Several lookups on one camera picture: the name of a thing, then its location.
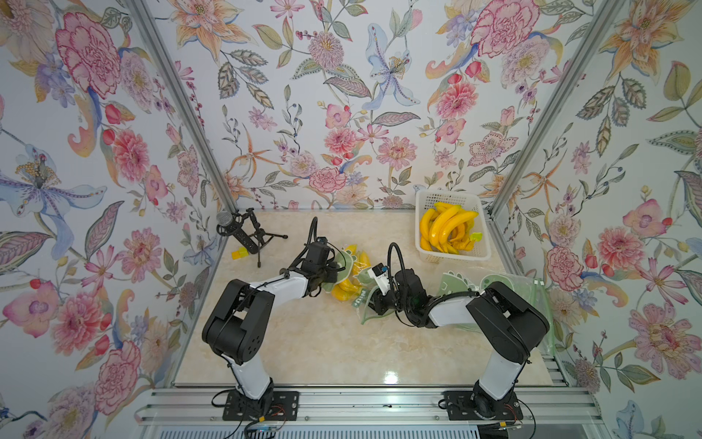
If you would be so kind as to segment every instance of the red berry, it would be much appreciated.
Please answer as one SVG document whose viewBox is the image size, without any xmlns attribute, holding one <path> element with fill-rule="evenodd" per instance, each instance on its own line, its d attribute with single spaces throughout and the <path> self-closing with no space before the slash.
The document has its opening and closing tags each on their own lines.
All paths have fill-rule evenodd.
<svg viewBox="0 0 702 439">
<path fill-rule="evenodd" d="M 457 84 L 458 82 L 461 82 L 462 79 L 463 77 L 461 75 L 455 73 L 449 78 L 449 84 Z"/>
</svg>

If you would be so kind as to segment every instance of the black cable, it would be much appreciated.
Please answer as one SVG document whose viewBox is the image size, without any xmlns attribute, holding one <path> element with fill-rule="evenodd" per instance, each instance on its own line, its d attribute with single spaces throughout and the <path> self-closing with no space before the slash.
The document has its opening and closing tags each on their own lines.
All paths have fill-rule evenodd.
<svg viewBox="0 0 702 439">
<path fill-rule="evenodd" d="M 524 404 L 524 406 L 529 409 L 529 413 L 531 413 L 531 417 L 534 418 L 534 431 L 531 432 L 531 436 L 529 436 L 529 439 L 532 439 L 534 435 L 536 434 L 536 417 L 534 416 L 534 412 L 531 411 L 531 408 L 522 400 L 517 399 L 520 403 Z"/>
</svg>

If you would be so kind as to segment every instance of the blue lily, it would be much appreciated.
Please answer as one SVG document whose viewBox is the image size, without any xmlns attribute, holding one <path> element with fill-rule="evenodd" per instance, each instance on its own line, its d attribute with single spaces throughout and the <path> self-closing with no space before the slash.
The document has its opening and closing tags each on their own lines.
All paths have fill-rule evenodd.
<svg viewBox="0 0 702 439">
<path fill-rule="evenodd" d="M 0 200 L 7 201 L 15 216 L 22 218 L 29 212 L 47 215 L 56 226 L 56 243 L 51 257 L 58 260 L 73 244 L 74 236 L 63 216 L 71 206 L 90 209 L 102 201 L 107 186 L 93 188 L 89 185 L 73 189 L 59 189 L 56 164 L 49 154 L 26 145 L 27 155 L 18 155 L 16 173 L 26 182 L 13 180 L 0 171 Z"/>
<path fill-rule="evenodd" d="M 409 68 L 412 60 L 409 51 L 403 54 L 396 53 L 385 61 L 385 50 L 387 49 L 388 38 L 383 29 L 376 23 L 368 26 L 368 47 L 366 48 L 366 58 L 373 66 L 371 78 L 378 81 L 378 94 L 371 102 L 363 104 L 364 110 L 377 110 L 383 103 L 385 94 L 395 95 L 398 103 L 408 107 L 419 104 L 419 100 L 412 95 L 412 90 L 399 85 L 398 79 L 402 79 L 404 73 Z"/>
<path fill-rule="evenodd" d="M 205 245 L 205 239 L 202 235 L 197 235 L 197 245 L 193 249 L 188 249 L 183 254 L 183 260 L 194 266 L 205 263 L 209 266 L 214 265 L 217 257 L 219 256 L 219 246 L 222 240 L 219 235 L 216 235 L 212 240 Z"/>
</svg>

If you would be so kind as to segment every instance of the pink flower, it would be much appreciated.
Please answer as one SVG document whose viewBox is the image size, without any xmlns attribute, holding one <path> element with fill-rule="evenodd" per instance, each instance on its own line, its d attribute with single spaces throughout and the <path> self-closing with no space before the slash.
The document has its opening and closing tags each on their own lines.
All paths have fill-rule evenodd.
<svg viewBox="0 0 702 439">
<path fill-rule="evenodd" d="M 553 247 L 546 254 L 548 274 L 564 291 L 575 291 L 582 284 L 583 266 L 578 257 L 565 247 Z"/>
<path fill-rule="evenodd" d="M 305 5 L 296 5 L 295 2 L 296 0 L 275 0 L 276 3 L 278 3 L 280 6 L 271 6 L 270 10 L 273 12 L 280 12 L 280 14 L 277 14 L 275 18 L 280 18 L 286 13 L 290 18 L 293 17 L 293 12 L 297 12 L 300 9 L 304 8 Z"/>
<path fill-rule="evenodd" d="M 550 49 L 548 41 L 541 37 L 520 43 L 502 58 L 502 85 L 507 87 L 530 78 L 541 66 Z"/>
<path fill-rule="evenodd" d="M 417 146 L 414 143 L 410 143 L 407 137 L 403 137 L 402 140 L 399 136 L 395 136 L 394 139 L 385 139 L 383 144 L 378 148 L 379 155 L 378 161 L 380 163 L 390 163 L 395 169 L 402 169 L 405 166 L 409 166 L 409 162 L 417 158 L 414 151 Z"/>
<path fill-rule="evenodd" d="M 102 99 L 117 91 L 119 55 L 110 33 L 84 13 L 63 16 L 56 31 L 56 46 L 68 72 L 83 91 L 91 87 Z"/>
<path fill-rule="evenodd" d="M 249 120 L 256 128 L 272 131 L 274 126 L 278 126 L 272 117 L 267 116 L 261 110 L 253 107 L 249 112 Z"/>
<path fill-rule="evenodd" d="M 122 259 L 122 272 L 126 275 L 132 273 L 132 283 L 144 280 L 144 273 L 153 271 L 161 267 L 161 253 L 159 248 L 161 240 L 158 235 L 151 233 L 151 227 L 147 227 L 142 232 L 134 230 L 132 240 L 124 240 L 124 246 L 128 250 L 119 252 Z"/>
<path fill-rule="evenodd" d="M 446 143 L 456 143 L 465 126 L 465 119 L 449 119 L 437 131 L 437 138 Z"/>
<path fill-rule="evenodd" d="M 112 279 L 112 273 L 108 273 L 107 271 L 112 267 L 112 265 L 114 265 L 115 262 L 121 259 L 119 254 L 112 258 L 113 253 L 113 246 L 109 246 L 107 248 L 107 257 L 105 257 L 105 255 L 102 254 L 102 250 L 98 250 L 98 252 L 95 253 L 95 255 L 98 258 L 98 263 L 94 264 L 92 262 L 88 262 L 86 264 L 86 270 L 95 274 L 83 279 L 83 282 L 81 282 L 82 286 L 87 287 L 88 285 L 94 282 L 94 291 L 97 291 L 102 287 L 102 284 L 105 282 L 105 279 Z"/>
<path fill-rule="evenodd" d="M 615 270 L 633 270 L 646 256 L 644 243 L 633 233 L 627 233 L 624 227 L 606 228 L 600 233 L 597 249 L 602 262 Z"/>
<path fill-rule="evenodd" d="M 344 155 L 356 146 L 356 134 L 346 126 L 335 128 L 326 135 L 324 144 L 334 154 Z"/>
<path fill-rule="evenodd" d="M 639 236 L 651 237 L 662 235 L 666 231 L 663 222 L 663 211 L 658 202 L 650 199 L 638 206 L 636 210 L 630 211 L 623 218 L 624 225 L 631 227 L 631 231 Z"/>
<path fill-rule="evenodd" d="M 168 194 L 166 182 L 161 177 L 161 172 L 158 166 L 151 165 L 151 169 L 146 173 L 146 196 L 152 203 L 159 205 L 159 198 L 163 198 Z"/>
<path fill-rule="evenodd" d="M 141 353 L 132 341 L 125 341 L 122 349 L 113 349 L 107 361 L 100 366 L 95 383 L 95 409 L 112 414 L 131 394 L 139 378 Z"/>
<path fill-rule="evenodd" d="M 290 172 L 294 176 L 307 178 L 316 170 L 317 162 L 314 160 L 314 156 L 307 151 L 290 159 Z"/>
<path fill-rule="evenodd" d="M 200 183 L 200 168 L 197 164 L 197 153 L 195 147 L 190 146 L 187 152 L 181 152 L 178 155 L 178 182 L 187 188 L 190 196 L 194 197 L 197 194 L 198 184 Z"/>
<path fill-rule="evenodd" d="M 188 76 L 192 74 L 192 68 L 191 67 L 186 67 L 185 69 L 180 68 L 180 61 L 175 61 L 173 62 L 175 65 L 175 69 L 178 71 L 178 76 L 180 77 L 181 80 L 183 81 L 194 81 L 195 78 Z"/>
<path fill-rule="evenodd" d="M 449 166 L 455 166 L 456 165 L 456 159 L 453 158 L 453 155 L 444 148 L 443 151 L 438 151 L 437 154 L 434 156 L 434 162 L 437 165 L 441 165 L 442 168 L 448 168 Z"/>
<path fill-rule="evenodd" d="M 515 106 L 514 105 L 502 110 L 502 114 L 500 116 L 500 125 L 511 126 L 512 123 L 514 123 L 514 121 L 515 121 Z"/>
<path fill-rule="evenodd" d="M 51 282 L 36 291 L 20 294 L 3 308 L 2 313 L 26 334 L 37 338 L 48 331 L 48 323 L 56 316 L 58 293 Z"/>
<path fill-rule="evenodd" d="M 336 69 L 344 61 L 341 41 L 330 32 L 320 32 L 307 47 L 312 59 L 325 70 Z"/>
<path fill-rule="evenodd" d="M 51 327 L 56 353 L 71 355 L 82 350 L 95 338 L 100 329 L 102 308 L 98 298 L 89 293 L 69 297 L 58 310 L 59 323 Z"/>
<path fill-rule="evenodd" d="M 636 269 L 639 270 L 639 274 L 641 274 L 641 277 L 643 277 L 645 280 L 651 281 L 646 286 L 646 291 L 653 291 L 654 287 L 658 287 L 658 292 L 661 293 L 661 296 L 663 296 L 665 301 L 668 302 L 670 305 L 673 304 L 670 301 L 671 297 L 676 301 L 682 303 L 683 305 L 686 304 L 688 300 L 685 298 L 685 296 L 676 291 L 671 290 L 671 288 L 687 287 L 685 282 L 681 282 L 679 280 L 665 280 L 666 278 L 668 278 L 668 276 L 672 275 L 675 272 L 675 267 L 665 266 L 663 267 L 661 272 L 658 273 L 656 269 L 657 264 L 658 261 L 656 260 L 656 258 L 649 258 L 649 270 L 644 270 L 640 265 L 636 265 Z"/>
<path fill-rule="evenodd" d="M 475 86 L 470 82 L 452 84 L 442 93 L 437 103 L 437 113 L 444 119 L 463 116 L 473 108 L 478 99 Z"/>
<path fill-rule="evenodd" d="M 644 315 L 631 310 L 629 327 L 639 333 L 634 337 L 634 356 L 641 361 L 651 361 L 651 366 L 659 374 L 663 373 L 663 360 L 668 365 L 668 373 L 684 379 L 687 372 L 702 372 L 700 357 L 695 351 L 702 350 L 702 339 L 687 334 L 692 328 L 688 319 L 673 321 L 675 308 L 664 303 L 663 308 L 649 303 L 644 307 Z"/>
<path fill-rule="evenodd" d="M 168 219 L 178 224 L 178 221 L 185 219 L 185 206 L 184 202 L 168 202 L 168 209 L 166 209 L 166 215 Z"/>
<path fill-rule="evenodd" d="M 551 242 L 568 249 L 573 247 L 580 232 L 580 221 L 570 215 L 561 214 L 548 225 Z"/>
<path fill-rule="evenodd" d="M 373 141 L 375 139 L 385 140 L 387 138 L 383 136 L 388 133 L 388 130 L 383 129 L 382 125 L 377 125 L 375 128 L 373 128 L 372 124 L 368 124 L 366 129 L 368 131 L 365 131 L 363 128 L 358 130 L 358 132 L 362 135 L 362 137 L 359 140 L 362 140 L 364 142 L 366 140 L 369 140 L 371 141 L 371 145 L 373 145 Z"/>
<path fill-rule="evenodd" d="M 479 43 L 478 56 L 495 58 L 527 39 L 538 16 L 533 0 L 493 0 L 480 13 L 470 44 Z"/>
<path fill-rule="evenodd" d="M 345 126 L 351 119 L 351 110 L 346 105 L 342 108 L 339 105 L 329 104 L 326 108 L 326 127 Z"/>
<path fill-rule="evenodd" d="M 149 166 L 149 150 L 141 134 L 134 134 L 130 129 L 120 131 L 114 139 L 112 154 L 124 178 L 132 183 L 144 178 Z"/>
<path fill-rule="evenodd" d="M 516 137 L 505 138 L 496 131 L 490 131 L 490 133 L 483 138 L 482 142 L 470 144 L 470 154 L 472 157 L 468 162 L 468 166 L 480 166 L 481 164 L 492 162 L 504 152 L 511 149 L 517 143 L 517 140 L 518 138 Z"/>
<path fill-rule="evenodd" d="M 346 174 L 336 168 L 324 168 L 310 176 L 310 186 L 320 192 L 331 193 L 346 185 Z"/>
</svg>

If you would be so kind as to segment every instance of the pink peony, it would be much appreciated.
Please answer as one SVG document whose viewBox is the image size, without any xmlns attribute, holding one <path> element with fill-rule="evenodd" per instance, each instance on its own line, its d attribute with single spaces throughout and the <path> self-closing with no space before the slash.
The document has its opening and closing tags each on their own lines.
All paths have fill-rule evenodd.
<svg viewBox="0 0 702 439">
<path fill-rule="evenodd" d="M 324 168 L 310 176 L 310 186 L 320 192 L 334 192 L 346 185 L 346 174 L 336 168 Z"/>
<path fill-rule="evenodd" d="M 112 154 L 124 178 L 132 183 L 144 178 L 149 166 L 149 150 L 141 134 L 134 134 L 130 129 L 120 131 L 114 139 Z"/>
<path fill-rule="evenodd" d="M 296 155 L 290 160 L 290 172 L 297 177 L 307 178 L 317 170 L 317 162 L 314 156 L 305 151 Z"/>
<path fill-rule="evenodd" d="M 548 234 L 551 235 L 551 242 L 568 249 L 573 247 L 579 232 L 580 221 L 566 214 L 557 216 L 548 225 Z"/>
<path fill-rule="evenodd" d="M 2 313 L 26 334 L 37 338 L 48 331 L 48 323 L 56 316 L 58 293 L 51 282 L 36 291 L 22 293 L 3 308 Z"/>
<path fill-rule="evenodd" d="M 103 414 L 117 410 L 136 385 L 140 362 L 139 348 L 131 341 L 125 341 L 122 349 L 113 349 L 107 354 L 95 383 L 96 410 Z"/>
<path fill-rule="evenodd" d="M 326 127 L 334 128 L 345 126 L 351 119 L 351 110 L 346 105 L 344 108 L 339 105 L 329 104 L 326 108 Z"/>
<path fill-rule="evenodd" d="M 102 308 L 97 297 L 78 293 L 69 297 L 58 310 L 59 323 L 51 328 L 56 353 L 71 355 L 74 349 L 82 350 L 100 330 Z"/>
<path fill-rule="evenodd" d="M 606 228 L 600 233 L 597 249 L 602 262 L 615 270 L 633 270 L 646 254 L 644 243 L 633 233 L 627 233 L 624 227 Z"/>
<path fill-rule="evenodd" d="M 665 233 L 666 227 L 661 222 L 663 211 L 655 199 L 650 199 L 630 211 L 623 218 L 624 225 L 641 237 L 658 236 Z"/>
<path fill-rule="evenodd" d="M 390 163 L 395 169 L 402 169 L 409 166 L 409 162 L 417 158 L 415 150 L 417 145 L 410 143 L 407 137 L 402 140 L 398 136 L 394 139 L 385 139 L 383 144 L 378 148 L 378 161 L 380 163 Z"/>
<path fill-rule="evenodd" d="M 83 91 L 91 87 L 102 99 L 117 91 L 119 56 L 110 33 L 84 13 L 63 16 L 56 31 L 56 46 L 68 72 Z"/>
<path fill-rule="evenodd" d="M 465 119 L 449 119 L 437 130 L 437 141 L 440 138 L 442 142 L 456 143 L 461 131 L 465 126 Z"/>
<path fill-rule="evenodd" d="M 575 291 L 582 284 L 583 266 L 578 257 L 565 247 L 553 247 L 546 254 L 548 274 L 564 291 Z"/>
<path fill-rule="evenodd" d="M 200 183 L 200 168 L 197 164 L 197 153 L 195 147 L 190 146 L 187 152 L 181 152 L 178 155 L 178 182 L 187 188 L 191 197 L 197 194 L 197 186 Z"/>
<path fill-rule="evenodd" d="M 351 128 L 335 128 L 327 134 L 324 144 L 334 154 L 344 155 L 356 146 L 356 133 Z"/>
<path fill-rule="evenodd" d="M 478 17 L 470 44 L 478 45 L 478 56 L 495 58 L 527 39 L 538 20 L 534 0 L 492 0 Z"/>
<path fill-rule="evenodd" d="M 519 139 L 516 137 L 505 138 L 505 136 L 496 131 L 490 131 L 483 138 L 482 142 L 470 144 L 472 157 L 468 161 L 468 166 L 480 166 L 481 164 L 492 162 L 516 145 L 517 140 Z"/>
<path fill-rule="evenodd" d="M 663 308 L 649 303 L 644 307 L 644 315 L 631 310 L 629 327 L 639 333 L 634 337 L 634 356 L 641 361 L 651 361 L 651 366 L 659 374 L 663 373 L 663 360 L 668 365 L 668 373 L 685 379 L 687 372 L 702 372 L 700 357 L 695 352 L 702 350 L 702 339 L 687 334 L 692 328 L 688 319 L 675 322 L 675 308 L 664 303 Z"/>
<path fill-rule="evenodd" d="M 128 250 L 119 252 L 122 259 L 122 272 L 126 275 L 132 273 L 132 283 L 144 280 L 144 273 L 153 271 L 161 267 L 161 253 L 163 249 L 158 248 L 161 240 L 158 235 L 151 233 L 151 227 L 142 232 L 134 230 L 132 240 L 124 240 L 124 246 Z"/>
<path fill-rule="evenodd" d="M 452 84 L 441 94 L 437 103 L 437 113 L 444 119 L 453 119 L 463 116 L 475 106 L 478 93 L 470 82 Z"/>
</svg>

